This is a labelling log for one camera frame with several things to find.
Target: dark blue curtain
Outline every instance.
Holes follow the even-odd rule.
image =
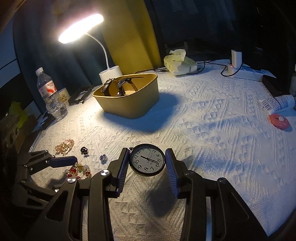
[[[57,13],[53,4],[51,0],[26,0],[15,14],[13,23],[19,66],[42,112],[46,108],[36,87],[35,74],[39,67],[52,77],[58,90],[66,87],[70,95],[79,87],[101,84],[99,73],[107,69],[103,49],[87,35],[68,44],[58,42],[57,29],[66,12]],[[105,46],[109,65],[114,66],[100,25],[94,27],[90,34]]]

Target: metal screw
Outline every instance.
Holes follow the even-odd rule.
[[[68,183],[74,183],[76,181],[76,177],[69,177],[67,181]]]
[[[219,182],[222,183],[222,184],[228,183],[227,179],[224,178],[224,177],[219,178]]]
[[[101,175],[102,176],[107,176],[109,174],[109,171],[107,169],[101,170]]]

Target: yellow curtain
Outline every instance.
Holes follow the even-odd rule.
[[[102,33],[122,74],[158,68],[160,54],[144,0],[101,0]]]

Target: red bead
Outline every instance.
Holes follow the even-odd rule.
[[[70,172],[73,172],[74,174],[77,172],[76,168],[71,167]]]

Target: paper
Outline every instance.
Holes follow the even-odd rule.
[[[197,63],[186,56],[184,49],[171,50],[171,55],[164,58],[164,65],[173,75],[194,73]]]

